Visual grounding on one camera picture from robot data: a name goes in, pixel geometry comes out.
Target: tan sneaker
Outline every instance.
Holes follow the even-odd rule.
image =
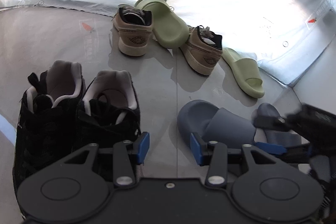
[[[191,68],[202,75],[210,75],[221,58],[222,36],[209,31],[209,27],[197,26],[189,28],[190,37],[183,44],[185,59]]]
[[[152,35],[152,12],[120,5],[113,17],[113,25],[119,32],[119,50],[130,56],[141,56],[147,51]]]

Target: black sneaker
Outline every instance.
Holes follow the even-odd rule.
[[[141,134],[140,109],[128,71],[102,70],[87,88],[77,108],[74,150],[89,143],[113,147]]]
[[[79,63],[55,61],[21,100],[17,125],[13,183],[15,195],[24,179],[71,153],[76,135],[75,113],[85,84]]]

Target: white wall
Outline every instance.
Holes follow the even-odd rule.
[[[335,40],[295,85],[294,92],[302,103],[336,114]]]

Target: green slide sandal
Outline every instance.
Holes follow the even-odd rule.
[[[161,46],[178,48],[188,40],[187,24],[170,10],[164,0],[138,0],[134,7],[152,12],[153,32]]]
[[[243,58],[231,48],[223,48],[223,59],[232,69],[240,88],[253,98],[261,98],[265,92],[258,64],[251,58]]]

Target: slide sandal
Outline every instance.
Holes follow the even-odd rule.
[[[331,181],[330,160],[325,155],[317,155],[309,159],[309,165],[315,174],[312,177],[323,180],[327,183]]]
[[[148,10],[153,16],[153,32],[161,46],[178,48],[189,38],[189,28],[164,0],[138,0],[135,8]]]
[[[223,48],[223,59],[231,67],[240,88],[253,98],[261,98],[265,92],[258,64],[251,58],[243,58],[231,48]]]
[[[198,133],[205,142],[218,141],[237,149],[243,144],[254,144],[256,132],[249,120],[203,100],[185,104],[177,116],[177,126],[189,147],[192,132]]]
[[[262,116],[280,117],[277,109],[268,103],[262,103],[258,109],[257,114]],[[264,129],[267,143],[282,145],[283,147],[291,147],[301,145],[301,136],[289,132],[280,132],[275,130]]]

